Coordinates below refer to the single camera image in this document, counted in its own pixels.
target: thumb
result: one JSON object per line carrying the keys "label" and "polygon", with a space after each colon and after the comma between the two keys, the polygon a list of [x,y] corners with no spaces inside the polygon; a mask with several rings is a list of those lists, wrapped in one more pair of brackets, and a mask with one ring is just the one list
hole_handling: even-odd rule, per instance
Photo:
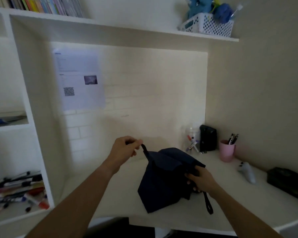
{"label": "thumb", "polygon": [[134,150],[137,147],[139,147],[140,145],[142,145],[142,143],[143,143],[143,141],[141,139],[139,139],[139,140],[136,140],[135,142],[133,142],[132,144],[128,144],[128,146]]}
{"label": "thumb", "polygon": [[185,174],[185,176],[189,179],[189,180],[192,180],[192,181],[196,181],[197,180],[197,176],[194,176],[192,174]]}

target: forearm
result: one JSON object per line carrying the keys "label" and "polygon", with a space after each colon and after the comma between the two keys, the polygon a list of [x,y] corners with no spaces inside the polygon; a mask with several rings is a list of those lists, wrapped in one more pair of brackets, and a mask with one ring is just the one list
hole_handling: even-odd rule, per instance
{"label": "forearm", "polygon": [[217,201],[239,238],[282,238],[270,226],[234,200],[220,186],[210,195]]}
{"label": "forearm", "polygon": [[26,237],[82,237],[111,177],[112,173],[100,166]]}

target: hand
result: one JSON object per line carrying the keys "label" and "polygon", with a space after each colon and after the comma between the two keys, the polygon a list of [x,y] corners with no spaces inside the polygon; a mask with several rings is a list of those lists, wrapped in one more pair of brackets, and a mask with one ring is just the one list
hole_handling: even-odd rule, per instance
{"label": "hand", "polygon": [[206,169],[202,168],[200,166],[195,166],[195,169],[199,171],[199,176],[194,176],[192,174],[185,174],[185,176],[195,182],[196,187],[194,187],[194,190],[205,191],[210,194],[210,196],[213,195],[213,193],[220,187],[217,182],[214,180],[211,173]]}
{"label": "hand", "polygon": [[131,136],[117,138],[102,166],[105,166],[114,175],[130,157],[137,155],[135,149],[139,149],[142,143],[141,139],[137,140]]}

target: white game controller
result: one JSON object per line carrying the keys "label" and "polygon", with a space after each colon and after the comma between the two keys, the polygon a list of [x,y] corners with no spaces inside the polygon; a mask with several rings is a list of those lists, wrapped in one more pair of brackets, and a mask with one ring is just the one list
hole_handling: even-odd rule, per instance
{"label": "white game controller", "polygon": [[237,170],[245,176],[248,182],[250,182],[251,184],[256,184],[255,175],[249,163],[241,162]]}

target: pink mug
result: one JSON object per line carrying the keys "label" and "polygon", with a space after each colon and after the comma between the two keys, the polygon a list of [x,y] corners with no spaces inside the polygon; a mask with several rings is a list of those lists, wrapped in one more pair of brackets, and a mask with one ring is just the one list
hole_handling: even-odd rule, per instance
{"label": "pink mug", "polygon": [[220,141],[220,159],[223,162],[231,162],[234,157],[235,144],[228,145],[228,140]]}

